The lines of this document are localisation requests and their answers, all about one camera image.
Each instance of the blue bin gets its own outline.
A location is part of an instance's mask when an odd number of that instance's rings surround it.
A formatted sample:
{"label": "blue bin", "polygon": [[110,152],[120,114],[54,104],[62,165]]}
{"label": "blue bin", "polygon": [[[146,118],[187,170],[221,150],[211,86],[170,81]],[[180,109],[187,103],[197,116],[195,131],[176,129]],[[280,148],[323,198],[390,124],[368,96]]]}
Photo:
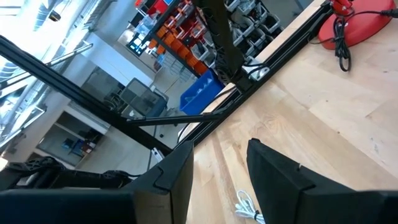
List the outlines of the blue bin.
{"label": "blue bin", "polygon": [[224,85],[212,74],[211,70],[207,70],[189,89],[182,93],[180,111],[187,115],[200,114],[223,88]]}

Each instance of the shelving unit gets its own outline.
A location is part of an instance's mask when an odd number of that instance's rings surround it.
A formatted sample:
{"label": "shelving unit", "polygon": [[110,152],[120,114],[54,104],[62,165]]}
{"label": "shelving unit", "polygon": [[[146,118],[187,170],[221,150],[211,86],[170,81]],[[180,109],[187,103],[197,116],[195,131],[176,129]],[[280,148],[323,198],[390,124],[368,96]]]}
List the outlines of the shelving unit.
{"label": "shelving unit", "polygon": [[[216,51],[211,35],[191,0],[165,4],[160,1],[163,0],[155,0],[147,10],[154,23],[142,43],[150,41],[150,48],[157,47],[158,54],[169,53],[198,78],[209,68],[215,68]],[[230,21],[230,28],[234,32],[234,45],[245,57],[255,57],[282,32],[279,18],[259,0],[234,0],[225,4],[231,18],[239,18]]]}

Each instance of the wooden table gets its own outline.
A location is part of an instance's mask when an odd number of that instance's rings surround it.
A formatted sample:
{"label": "wooden table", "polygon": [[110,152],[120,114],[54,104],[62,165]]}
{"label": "wooden table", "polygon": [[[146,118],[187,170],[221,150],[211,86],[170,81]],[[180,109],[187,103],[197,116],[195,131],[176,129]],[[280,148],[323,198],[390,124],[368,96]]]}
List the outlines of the wooden table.
{"label": "wooden table", "polygon": [[[270,56],[320,3],[257,59]],[[398,189],[397,38],[393,20],[351,47],[349,73],[333,51],[304,47],[195,148],[187,223],[255,223],[234,214],[237,190],[255,199],[246,165],[251,138],[353,189]]]}

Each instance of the orange storage bin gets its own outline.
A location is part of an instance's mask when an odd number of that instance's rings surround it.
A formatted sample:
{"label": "orange storage bin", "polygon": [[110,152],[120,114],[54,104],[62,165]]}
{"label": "orange storage bin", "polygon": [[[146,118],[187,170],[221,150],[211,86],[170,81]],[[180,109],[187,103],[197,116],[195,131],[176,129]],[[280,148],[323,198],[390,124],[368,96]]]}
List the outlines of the orange storage bin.
{"label": "orange storage bin", "polygon": [[166,51],[163,46],[159,46],[156,50],[157,54],[163,54]]}
{"label": "orange storage bin", "polygon": [[178,39],[175,39],[172,42],[172,45],[170,46],[171,49],[173,49],[175,52],[178,52],[178,50],[180,49],[180,47],[182,47],[182,43],[181,41],[179,41]]}
{"label": "orange storage bin", "polygon": [[191,52],[187,55],[186,60],[187,64],[191,67],[194,67],[199,62],[199,60],[195,58]]}
{"label": "orange storage bin", "polygon": [[152,39],[152,40],[150,40],[150,42],[148,44],[148,48],[153,49],[154,47],[156,47],[156,45],[157,45],[156,40]]}
{"label": "orange storage bin", "polygon": [[198,62],[194,68],[197,73],[200,75],[204,74],[208,69],[207,66],[203,62]]}
{"label": "orange storage bin", "polygon": [[166,34],[166,38],[164,39],[164,43],[168,46],[172,45],[172,42],[175,40],[175,37],[173,34]]}
{"label": "orange storage bin", "polygon": [[163,37],[167,33],[167,28],[162,26],[156,33],[158,37]]}
{"label": "orange storage bin", "polygon": [[185,59],[187,57],[187,55],[190,53],[190,50],[188,48],[186,48],[185,46],[182,46],[179,48],[177,53],[182,59]]}

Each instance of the white cable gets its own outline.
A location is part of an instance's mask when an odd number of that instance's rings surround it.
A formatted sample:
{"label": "white cable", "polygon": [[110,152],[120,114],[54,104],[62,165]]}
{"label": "white cable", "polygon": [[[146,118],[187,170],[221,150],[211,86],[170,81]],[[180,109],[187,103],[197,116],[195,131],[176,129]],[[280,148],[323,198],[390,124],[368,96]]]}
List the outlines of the white cable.
{"label": "white cable", "polygon": [[[246,198],[242,198],[239,194],[242,193]],[[239,190],[236,192],[236,196],[239,203],[235,205],[235,214],[239,217],[252,218],[260,224],[266,224],[264,217],[254,208],[253,201],[251,197],[244,190]]]}

